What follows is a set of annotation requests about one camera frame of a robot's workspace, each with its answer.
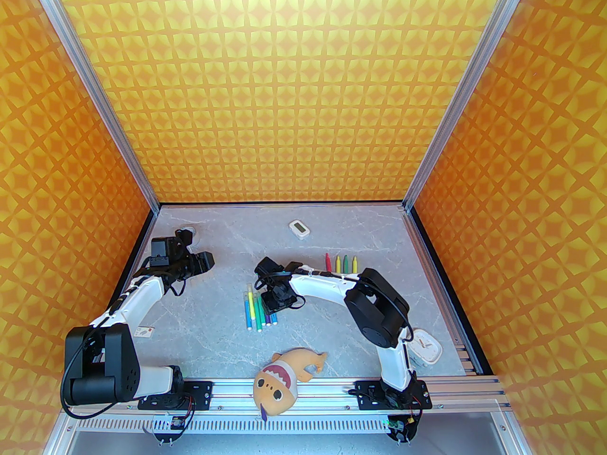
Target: sticker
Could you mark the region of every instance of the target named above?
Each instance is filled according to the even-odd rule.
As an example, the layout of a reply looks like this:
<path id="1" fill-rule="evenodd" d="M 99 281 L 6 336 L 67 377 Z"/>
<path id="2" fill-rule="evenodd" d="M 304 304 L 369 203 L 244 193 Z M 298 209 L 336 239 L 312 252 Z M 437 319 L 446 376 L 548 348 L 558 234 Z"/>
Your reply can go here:
<path id="1" fill-rule="evenodd" d="M 135 337 L 151 337 L 154 327 L 137 327 Z"/>

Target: plush toy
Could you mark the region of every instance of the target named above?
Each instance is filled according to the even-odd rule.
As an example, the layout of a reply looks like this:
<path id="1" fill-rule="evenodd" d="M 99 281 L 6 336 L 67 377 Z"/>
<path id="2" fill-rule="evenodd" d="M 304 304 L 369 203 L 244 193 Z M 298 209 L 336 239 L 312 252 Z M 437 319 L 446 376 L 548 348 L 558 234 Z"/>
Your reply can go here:
<path id="1" fill-rule="evenodd" d="M 283 355 L 274 353 L 272 364 L 265 366 L 255 377 L 253 399 L 262 413 L 262 419 L 285 412 L 297 400 L 297 381 L 308 382 L 312 374 L 307 366 L 316 366 L 320 373 L 327 353 L 317 354 L 309 349 L 293 349 Z"/>

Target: orange patterned wall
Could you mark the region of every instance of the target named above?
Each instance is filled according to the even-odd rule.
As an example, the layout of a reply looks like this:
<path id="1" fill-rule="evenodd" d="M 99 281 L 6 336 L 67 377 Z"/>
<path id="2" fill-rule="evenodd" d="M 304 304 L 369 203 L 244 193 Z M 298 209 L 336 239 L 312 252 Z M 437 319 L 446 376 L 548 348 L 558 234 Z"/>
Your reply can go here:
<path id="1" fill-rule="evenodd" d="M 607 0 L 522 0 L 416 208 L 539 454 L 607 453 Z"/>
<path id="2" fill-rule="evenodd" d="M 63 0 L 160 201 L 402 199 L 496 0 Z"/>
<path id="3" fill-rule="evenodd" d="M 105 308 L 148 207 L 37 0 L 0 0 L 0 452 L 39 453 L 63 338 Z"/>

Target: gray marble surface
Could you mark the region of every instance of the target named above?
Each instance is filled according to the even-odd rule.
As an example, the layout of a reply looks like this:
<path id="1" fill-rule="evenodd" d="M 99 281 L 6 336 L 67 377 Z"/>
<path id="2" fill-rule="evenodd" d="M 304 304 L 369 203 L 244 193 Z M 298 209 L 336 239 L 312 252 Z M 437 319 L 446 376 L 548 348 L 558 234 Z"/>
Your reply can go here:
<path id="1" fill-rule="evenodd" d="M 312 231 L 306 239 L 288 229 L 293 219 Z M 152 307 L 142 323 L 156 328 L 152 337 L 135 338 L 142 365 L 177 364 L 185 377 L 254 377 L 273 352 L 308 347 L 328 352 L 322 376 L 379 376 L 375 346 L 343 306 L 309 298 L 300 310 L 279 312 L 279 324 L 262 333 L 245 327 L 243 293 L 264 256 L 324 269 L 328 252 L 332 260 L 356 255 L 359 271 L 378 270 L 409 303 L 413 327 L 440 341 L 442 357 L 418 368 L 421 377 L 464 375 L 395 203 L 164 206 L 152 237 L 172 236 L 184 226 L 196 231 L 190 251 L 212 252 L 215 266 L 188 280 L 182 297 L 169 293 Z"/>

